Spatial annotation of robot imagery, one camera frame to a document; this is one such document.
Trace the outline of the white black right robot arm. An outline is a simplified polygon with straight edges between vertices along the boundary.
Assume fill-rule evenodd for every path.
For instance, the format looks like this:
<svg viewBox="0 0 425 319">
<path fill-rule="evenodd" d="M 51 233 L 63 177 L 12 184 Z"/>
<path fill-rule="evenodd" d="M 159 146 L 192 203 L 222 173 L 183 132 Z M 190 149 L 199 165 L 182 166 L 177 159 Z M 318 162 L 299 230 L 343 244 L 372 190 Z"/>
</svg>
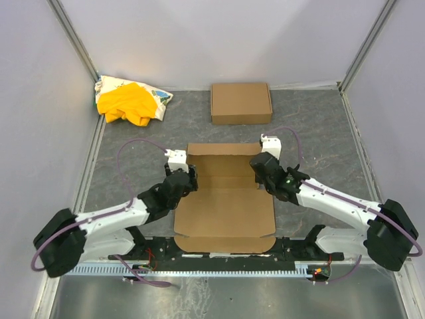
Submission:
<svg viewBox="0 0 425 319">
<path fill-rule="evenodd" d="M 327 254 L 368 255 L 375 263 L 399 271 L 416 248 L 418 231 L 403 206 L 391 199 L 367 201 L 329 188 L 299 171 L 284 169 L 278 159 L 262 152 L 250 160 L 256 181 L 279 201 L 315 209 L 349 225 L 347 229 L 319 226 L 313 245 Z"/>
</svg>

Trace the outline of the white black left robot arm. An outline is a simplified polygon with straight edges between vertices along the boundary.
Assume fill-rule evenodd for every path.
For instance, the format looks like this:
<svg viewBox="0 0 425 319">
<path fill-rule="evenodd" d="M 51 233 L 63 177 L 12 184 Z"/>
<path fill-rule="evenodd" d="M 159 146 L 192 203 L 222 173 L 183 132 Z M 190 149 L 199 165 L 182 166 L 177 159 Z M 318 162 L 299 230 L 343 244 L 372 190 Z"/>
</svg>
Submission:
<svg viewBox="0 0 425 319">
<path fill-rule="evenodd" d="M 195 165 L 187 170 L 171 170 L 166 165 L 165 172 L 161 183 L 109 209 L 79 214 L 69 208 L 58 211 L 33 240 L 32 270 L 56 278 L 87 260 L 144 249 L 145 239 L 138 228 L 164 218 L 198 189 Z"/>
</svg>

